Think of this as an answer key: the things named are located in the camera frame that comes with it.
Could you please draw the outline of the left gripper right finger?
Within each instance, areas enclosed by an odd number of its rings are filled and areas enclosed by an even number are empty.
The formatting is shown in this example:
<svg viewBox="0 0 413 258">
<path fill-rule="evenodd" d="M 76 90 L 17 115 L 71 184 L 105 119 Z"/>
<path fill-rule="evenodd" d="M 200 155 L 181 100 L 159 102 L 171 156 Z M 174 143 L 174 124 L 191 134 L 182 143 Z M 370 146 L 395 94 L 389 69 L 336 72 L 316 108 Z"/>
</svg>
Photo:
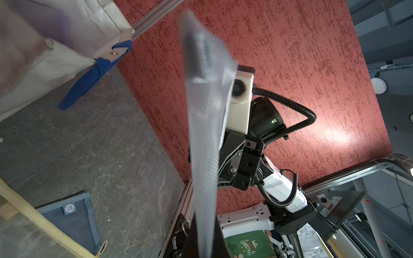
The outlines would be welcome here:
<svg viewBox="0 0 413 258">
<path fill-rule="evenodd" d="M 232 258 L 226 245 L 218 217 L 216 217 L 214 227 L 214 258 Z"/>
</svg>

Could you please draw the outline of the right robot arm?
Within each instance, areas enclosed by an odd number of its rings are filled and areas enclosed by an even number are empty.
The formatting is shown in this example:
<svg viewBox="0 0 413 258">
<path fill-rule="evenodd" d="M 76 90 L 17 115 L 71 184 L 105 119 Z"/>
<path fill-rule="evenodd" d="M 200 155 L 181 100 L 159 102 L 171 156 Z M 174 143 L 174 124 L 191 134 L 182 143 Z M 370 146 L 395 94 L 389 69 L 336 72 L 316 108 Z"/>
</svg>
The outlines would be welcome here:
<svg viewBox="0 0 413 258">
<path fill-rule="evenodd" d="M 268 145 L 264 154 L 278 168 L 288 168 L 298 173 L 302 185 L 324 180 L 331 176 L 337 168 L 332 161 L 328 161 L 323 154 L 329 155 L 327 139 L 321 130 L 326 129 L 325 119 L 321 119 L 312 127 L 296 131 L 285 141 L 279 139 Z M 263 197 L 258 190 L 231 190 L 229 188 L 218 191 L 217 211 L 221 213 L 237 211 L 250 204 L 257 204 Z"/>
</svg>

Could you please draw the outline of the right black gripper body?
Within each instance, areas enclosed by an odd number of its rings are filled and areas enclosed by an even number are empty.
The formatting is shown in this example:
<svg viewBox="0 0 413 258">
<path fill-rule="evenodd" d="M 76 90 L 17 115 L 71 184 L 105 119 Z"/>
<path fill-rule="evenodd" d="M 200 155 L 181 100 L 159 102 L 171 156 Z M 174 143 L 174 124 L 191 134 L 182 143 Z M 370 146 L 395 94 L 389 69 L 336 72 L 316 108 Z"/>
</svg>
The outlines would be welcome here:
<svg viewBox="0 0 413 258">
<path fill-rule="evenodd" d="M 226 130 L 219 152 L 218 187 L 248 190 L 254 184 L 264 147 L 259 138 Z"/>
</svg>

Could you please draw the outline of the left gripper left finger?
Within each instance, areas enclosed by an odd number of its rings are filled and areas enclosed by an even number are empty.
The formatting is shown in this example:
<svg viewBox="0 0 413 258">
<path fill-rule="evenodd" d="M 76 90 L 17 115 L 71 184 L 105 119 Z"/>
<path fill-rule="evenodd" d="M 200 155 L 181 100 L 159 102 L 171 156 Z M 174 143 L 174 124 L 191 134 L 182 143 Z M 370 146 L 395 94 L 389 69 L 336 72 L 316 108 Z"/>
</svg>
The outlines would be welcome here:
<svg viewBox="0 0 413 258">
<path fill-rule="evenodd" d="M 198 258 L 198 240 L 197 240 L 197 223 L 196 216 L 192 219 L 191 227 L 185 242 L 182 258 Z"/>
</svg>

